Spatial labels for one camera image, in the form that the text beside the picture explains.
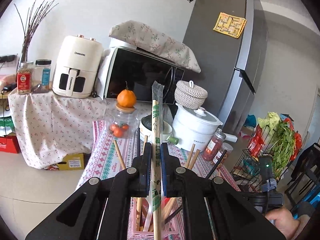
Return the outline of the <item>person's right hand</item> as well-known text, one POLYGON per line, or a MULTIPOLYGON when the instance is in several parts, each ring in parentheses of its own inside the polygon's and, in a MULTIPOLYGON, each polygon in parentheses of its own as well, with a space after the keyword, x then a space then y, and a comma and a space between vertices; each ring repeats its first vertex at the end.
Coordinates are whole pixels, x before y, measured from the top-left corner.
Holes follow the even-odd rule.
POLYGON ((293 218, 291 212, 285 207, 269 211, 265 218, 274 220, 275 227, 285 236, 286 239, 293 239, 300 221, 293 218))

